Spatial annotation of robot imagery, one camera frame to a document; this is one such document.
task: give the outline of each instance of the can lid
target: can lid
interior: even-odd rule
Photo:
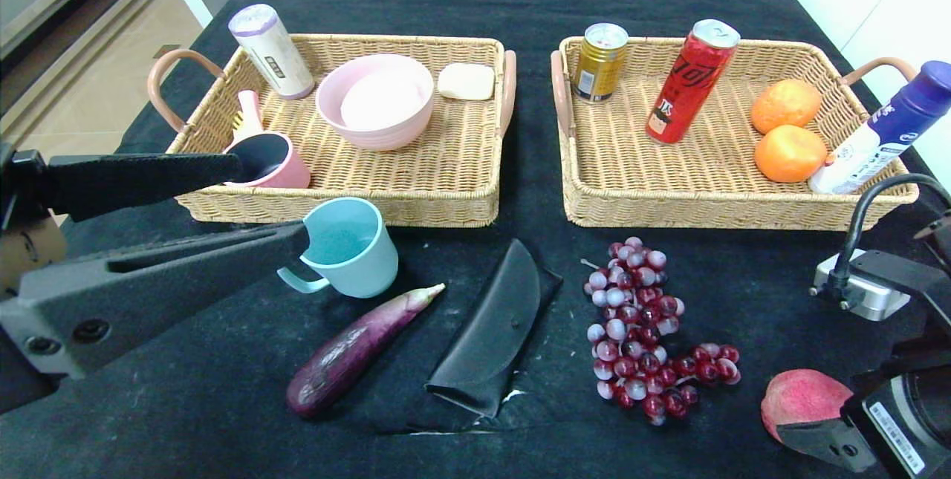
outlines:
[[[733,29],[723,20],[703,19],[693,25],[690,30],[695,38],[702,40],[714,48],[733,48],[740,43],[740,32]]]
[[[901,93],[908,102],[930,116],[940,117],[951,108],[951,64],[931,60]]]
[[[239,38],[261,35],[278,22],[278,12],[266,3],[249,5],[228,20],[231,35]]]
[[[628,32],[611,22],[598,22],[585,29],[585,41],[597,48],[614,50],[628,44]]]

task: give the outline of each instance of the black cable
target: black cable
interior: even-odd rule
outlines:
[[[855,205],[855,212],[852,212],[852,222],[848,225],[848,231],[845,234],[845,244],[842,245],[842,251],[839,252],[839,259],[836,260],[835,268],[829,273],[829,279],[825,283],[825,290],[832,295],[833,300],[838,301],[842,298],[845,286],[848,284],[848,263],[852,260],[852,253],[855,252],[856,246],[859,245],[859,238],[862,236],[862,225],[866,222],[866,212],[869,211],[869,204],[880,192],[899,184],[928,186],[944,199],[945,206],[951,208],[951,195],[948,194],[948,191],[940,182],[928,177],[928,175],[913,172],[910,175],[898,175],[872,184],[859,198],[858,204]]]

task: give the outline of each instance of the pink mug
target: pink mug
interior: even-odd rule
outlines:
[[[236,188],[306,188],[310,171],[294,150],[288,136],[277,131],[262,131],[235,141],[225,154],[241,158],[244,174],[224,185]]]

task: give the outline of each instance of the light blue cup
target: light blue cup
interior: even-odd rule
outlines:
[[[310,246],[300,261],[323,276],[307,281],[288,268],[278,276],[300,293],[315,293],[333,286],[344,296],[378,296],[393,284],[400,259],[383,216],[373,203],[344,197],[312,209],[303,224]]]

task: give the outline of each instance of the woven tray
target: woven tray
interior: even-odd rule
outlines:
[[[684,40],[629,40],[614,96],[591,103],[568,90],[582,39],[564,39],[551,54],[569,221],[585,227],[847,229],[859,195],[813,194],[805,182],[778,184],[757,170],[753,149],[761,136],[750,124],[750,107],[777,80],[808,81],[822,93],[822,107],[806,128],[832,150],[869,117],[849,85],[893,60],[870,63],[843,79],[815,46],[744,40],[684,139],[663,145],[646,136],[644,125]],[[904,172],[896,158],[869,184]],[[863,228],[916,198],[913,185],[883,192]]]
[[[237,93],[261,97],[264,129],[288,134],[310,168],[307,189],[212,186],[177,201],[198,221],[271,223],[303,218],[329,198],[360,197],[374,202],[388,225],[481,227],[499,214],[499,164],[516,92],[516,55],[495,39],[434,36],[292,35],[319,83],[350,59],[370,53],[402,53],[435,77],[453,62],[480,63],[496,71],[490,100],[450,100],[435,94],[426,131],[395,151],[367,151],[343,140],[324,123],[314,94],[283,100],[239,48],[221,70],[193,50],[174,50],[156,62],[149,96],[180,132],[167,153],[220,153],[232,140],[240,111]],[[218,77],[182,123],[159,94],[160,78],[181,57],[196,59]]]

